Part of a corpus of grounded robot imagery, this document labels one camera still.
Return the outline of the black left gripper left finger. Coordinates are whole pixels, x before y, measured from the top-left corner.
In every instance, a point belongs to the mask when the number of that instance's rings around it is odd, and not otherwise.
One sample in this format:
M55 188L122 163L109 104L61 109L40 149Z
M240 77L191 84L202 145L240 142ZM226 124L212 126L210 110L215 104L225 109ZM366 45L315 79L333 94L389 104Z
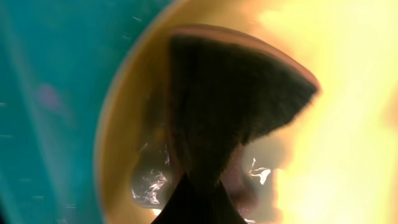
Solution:
M216 224L213 192L199 192L184 174L152 224Z

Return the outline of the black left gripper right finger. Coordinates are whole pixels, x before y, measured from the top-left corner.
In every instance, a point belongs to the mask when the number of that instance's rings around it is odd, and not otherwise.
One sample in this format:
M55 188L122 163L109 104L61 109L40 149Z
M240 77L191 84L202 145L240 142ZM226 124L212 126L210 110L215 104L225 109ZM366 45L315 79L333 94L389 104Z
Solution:
M246 221L235 209L232 201L228 197L227 191L222 182L218 184L217 196L218 224L246 224Z

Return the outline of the yellow plate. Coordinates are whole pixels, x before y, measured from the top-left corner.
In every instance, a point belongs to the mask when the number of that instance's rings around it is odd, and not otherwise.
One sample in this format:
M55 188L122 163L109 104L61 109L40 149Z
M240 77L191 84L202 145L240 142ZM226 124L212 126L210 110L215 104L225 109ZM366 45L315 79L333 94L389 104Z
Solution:
M187 23L239 30L309 69L319 94L290 126L251 144L243 169L258 187L249 223L397 222L396 1L174 1L115 75L98 122L96 188L105 223L150 223L145 201L170 187L160 171L165 42Z

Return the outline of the green and orange sponge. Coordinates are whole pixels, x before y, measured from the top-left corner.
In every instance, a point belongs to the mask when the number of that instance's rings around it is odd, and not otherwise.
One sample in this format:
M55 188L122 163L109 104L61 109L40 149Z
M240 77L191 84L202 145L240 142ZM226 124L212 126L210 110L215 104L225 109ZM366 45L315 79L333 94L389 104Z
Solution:
M320 89L287 54L225 27L173 27L166 52L171 147L199 192L219 184L240 146L289 124Z

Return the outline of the teal serving tray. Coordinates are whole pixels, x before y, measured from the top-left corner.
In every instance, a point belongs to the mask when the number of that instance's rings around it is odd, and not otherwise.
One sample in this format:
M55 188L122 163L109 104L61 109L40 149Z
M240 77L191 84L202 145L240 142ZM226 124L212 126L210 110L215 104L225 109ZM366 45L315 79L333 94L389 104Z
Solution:
M1 0L1 220L101 223L93 146L106 92L169 0Z

